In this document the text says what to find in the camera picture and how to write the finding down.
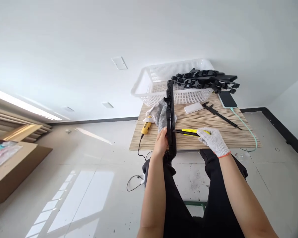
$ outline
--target white eraser block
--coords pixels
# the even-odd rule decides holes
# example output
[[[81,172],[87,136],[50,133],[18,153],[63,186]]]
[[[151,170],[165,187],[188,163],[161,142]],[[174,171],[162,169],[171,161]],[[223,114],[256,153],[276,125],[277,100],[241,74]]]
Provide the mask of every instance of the white eraser block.
[[[199,102],[184,107],[184,110],[185,110],[185,112],[186,112],[187,114],[196,112],[196,111],[201,110],[201,109],[203,109],[203,107],[202,107],[201,103],[199,103]]]

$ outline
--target green chair leg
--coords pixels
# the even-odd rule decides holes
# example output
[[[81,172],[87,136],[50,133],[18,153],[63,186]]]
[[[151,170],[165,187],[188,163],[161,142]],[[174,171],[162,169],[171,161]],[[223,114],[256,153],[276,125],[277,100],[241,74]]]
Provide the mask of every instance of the green chair leg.
[[[203,211],[206,208],[206,202],[193,202],[193,201],[184,201],[184,204],[187,206],[200,206],[203,207]]]

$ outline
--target striped wood tabletop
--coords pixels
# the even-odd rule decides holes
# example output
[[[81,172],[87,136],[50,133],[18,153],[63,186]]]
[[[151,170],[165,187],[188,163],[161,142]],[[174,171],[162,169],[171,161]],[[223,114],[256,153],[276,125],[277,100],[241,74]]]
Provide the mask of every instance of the striped wood tabletop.
[[[254,148],[255,140],[251,133],[243,125],[243,123],[233,114],[233,112],[230,109],[223,108],[218,96],[213,93],[209,97],[208,101],[208,106],[214,104],[213,108],[215,110],[217,110],[227,119],[237,124],[243,130],[241,131],[240,129],[231,126],[226,121],[224,121],[217,115],[213,115],[206,109],[191,114],[186,114],[184,107],[188,106],[189,104],[179,104],[174,106],[174,111],[177,115],[175,128],[178,130],[197,129],[199,127],[217,128],[221,132],[221,135],[228,148]],[[146,106],[145,104],[142,105],[129,150],[138,150],[141,129],[144,125],[143,119],[146,117],[145,113],[149,109],[150,107]],[[238,108],[234,108],[234,111],[254,133],[241,111]],[[140,150],[153,150],[157,133],[158,127],[154,123],[152,123],[148,134],[144,135],[144,137],[141,140]],[[262,147],[262,143],[258,140],[257,142],[258,147]],[[207,149],[208,147],[201,143],[196,137],[176,133],[176,148],[177,150],[198,150]]]

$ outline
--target white tiled floor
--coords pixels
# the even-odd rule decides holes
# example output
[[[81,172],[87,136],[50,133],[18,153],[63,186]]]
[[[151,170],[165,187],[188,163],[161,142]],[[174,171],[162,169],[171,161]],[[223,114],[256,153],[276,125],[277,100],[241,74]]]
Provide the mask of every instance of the white tiled floor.
[[[260,112],[244,115],[263,147],[250,153],[232,149],[232,154],[247,168],[247,181],[279,237],[292,237],[298,230],[298,154]],[[54,150],[0,204],[0,238],[136,237],[144,189],[126,191],[144,162],[128,150],[135,125],[54,127],[38,141]],[[178,153],[173,167],[182,198],[206,201],[210,180],[200,154]],[[140,181],[134,178],[129,189]],[[190,211],[203,214],[200,208]]]

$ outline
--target mint green cable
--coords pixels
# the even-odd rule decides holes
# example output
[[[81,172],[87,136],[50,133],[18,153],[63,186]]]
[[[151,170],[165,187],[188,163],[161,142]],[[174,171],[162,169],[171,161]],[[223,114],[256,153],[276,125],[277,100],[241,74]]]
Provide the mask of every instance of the mint green cable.
[[[230,107],[230,109],[231,109],[231,111],[235,114],[235,116],[237,116],[240,120],[241,120],[241,122],[243,122],[243,120],[234,112],[234,109],[232,108],[232,107]],[[252,134],[252,136],[254,137],[254,139],[255,139],[255,143],[256,143],[256,147],[255,147],[255,149],[253,149],[253,150],[244,150],[244,149],[242,149],[241,148],[241,150],[243,150],[243,151],[247,151],[247,152],[252,152],[252,151],[255,151],[256,149],[257,149],[257,140],[256,140],[256,137],[254,136],[254,134],[251,132],[251,130],[248,128],[248,126],[243,122],[243,124],[244,124],[244,126],[246,126],[246,128],[249,130],[249,132]]]

